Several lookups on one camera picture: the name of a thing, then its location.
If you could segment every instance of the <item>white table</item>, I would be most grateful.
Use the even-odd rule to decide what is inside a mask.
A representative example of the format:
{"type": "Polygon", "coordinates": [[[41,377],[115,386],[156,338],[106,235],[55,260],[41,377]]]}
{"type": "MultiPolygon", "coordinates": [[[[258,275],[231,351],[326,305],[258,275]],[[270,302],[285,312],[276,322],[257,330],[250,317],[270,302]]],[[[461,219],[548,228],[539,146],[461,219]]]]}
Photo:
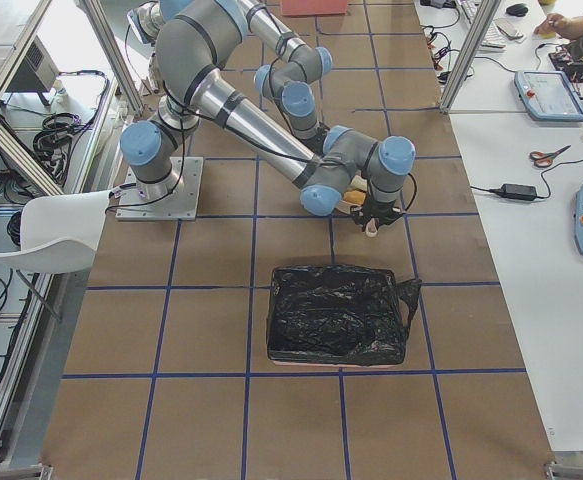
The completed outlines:
{"type": "MultiPolygon", "coordinates": [[[[524,17],[512,17],[505,14],[506,8],[513,4],[512,0],[501,1],[495,18],[507,18],[520,32],[526,36],[521,43],[515,41],[507,41],[507,47],[503,52],[483,52],[478,51],[478,57],[488,56],[502,63],[510,70],[549,70],[552,69],[551,63],[547,54],[553,51],[556,47],[554,45],[546,45],[538,50],[538,56],[541,59],[538,64],[536,57],[536,48],[542,44],[552,44],[564,42],[558,38],[545,39],[533,34],[535,27],[540,24],[545,18],[545,12],[540,5],[535,1],[528,1],[526,4],[529,7],[529,12],[524,17]]],[[[416,5],[418,15],[422,24],[441,26],[448,25],[453,22],[455,14],[450,9],[435,9],[431,7],[422,7],[416,5]]],[[[454,49],[460,49],[464,38],[468,32],[468,25],[464,21],[464,17],[460,21],[448,28],[439,30],[444,33],[451,40],[451,46],[454,49]]],[[[443,47],[445,41],[439,38],[435,42],[437,48],[443,47]]],[[[458,58],[458,53],[452,54],[452,65],[455,59],[458,58]]],[[[448,68],[448,58],[444,58],[441,62],[442,66],[448,68]]],[[[507,72],[496,63],[476,58],[473,61],[473,69],[470,71],[472,76],[468,78],[455,101],[451,106],[451,113],[464,112],[524,112],[524,105],[518,97],[518,92],[513,84],[513,73],[507,72]]]]}
{"type": "MultiPolygon", "coordinates": [[[[546,195],[528,153],[571,144],[557,161],[583,158],[583,125],[542,125],[526,114],[458,114],[451,121],[474,186],[520,183],[546,195]]],[[[546,201],[475,198],[551,446],[583,451],[583,256],[573,239],[583,164],[546,178],[553,192],[546,201]]]]}

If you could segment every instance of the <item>metal mounting plate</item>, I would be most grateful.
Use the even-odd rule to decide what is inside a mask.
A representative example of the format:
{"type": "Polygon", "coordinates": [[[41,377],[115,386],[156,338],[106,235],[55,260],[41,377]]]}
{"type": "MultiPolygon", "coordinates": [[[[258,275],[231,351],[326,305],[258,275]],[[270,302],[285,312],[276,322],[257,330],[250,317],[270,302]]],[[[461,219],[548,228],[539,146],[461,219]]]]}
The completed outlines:
{"type": "MultiPolygon", "coordinates": [[[[182,165],[182,157],[171,157],[171,163],[176,172],[182,165]]],[[[123,190],[120,196],[120,208],[116,218],[120,221],[158,221],[158,220],[195,220],[200,197],[200,182],[202,181],[202,157],[186,157],[182,177],[174,192],[151,205],[145,205],[146,199],[140,196],[137,189],[123,190]]],[[[134,183],[135,175],[129,169],[125,183],[134,183]]]]}

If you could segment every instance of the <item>table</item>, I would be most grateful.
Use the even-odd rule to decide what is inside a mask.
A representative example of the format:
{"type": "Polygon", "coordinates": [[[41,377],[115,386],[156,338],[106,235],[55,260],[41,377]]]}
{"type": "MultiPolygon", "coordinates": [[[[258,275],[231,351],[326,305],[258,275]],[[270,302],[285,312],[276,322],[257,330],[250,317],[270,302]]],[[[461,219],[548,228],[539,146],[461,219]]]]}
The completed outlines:
{"type": "MultiPolygon", "coordinates": [[[[571,144],[558,161],[583,158],[581,127],[542,125],[526,114],[453,115],[451,121],[474,186],[521,183],[546,195],[529,151],[571,144]]],[[[482,193],[475,199],[551,446],[579,451],[583,256],[573,239],[573,208],[583,164],[558,168],[546,178],[552,190],[546,201],[528,204],[482,193]]]]}

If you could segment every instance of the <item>computer mouse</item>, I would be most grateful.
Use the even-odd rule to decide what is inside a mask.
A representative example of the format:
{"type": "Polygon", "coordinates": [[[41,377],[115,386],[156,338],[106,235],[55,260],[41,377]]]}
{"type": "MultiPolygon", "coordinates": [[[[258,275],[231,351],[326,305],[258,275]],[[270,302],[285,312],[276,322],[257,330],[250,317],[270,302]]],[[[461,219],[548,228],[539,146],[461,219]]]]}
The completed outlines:
{"type": "Polygon", "coordinates": [[[507,7],[506,9],[507,14],[513,15],[514,17],[524,17],[528,11],[529,7],[527,7],[524,3],[516,3],[507,7]]]}

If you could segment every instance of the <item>plastic bin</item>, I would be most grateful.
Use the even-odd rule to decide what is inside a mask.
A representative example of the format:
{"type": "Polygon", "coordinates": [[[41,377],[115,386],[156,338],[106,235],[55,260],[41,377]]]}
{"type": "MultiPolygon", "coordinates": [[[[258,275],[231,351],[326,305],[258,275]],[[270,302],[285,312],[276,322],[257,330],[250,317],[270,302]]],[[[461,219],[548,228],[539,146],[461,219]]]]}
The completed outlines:
{"type": "Polygon", "coordinates": [[[348,0],[280,0],[282,15],[343,15],[347,13],[348,0]]]}

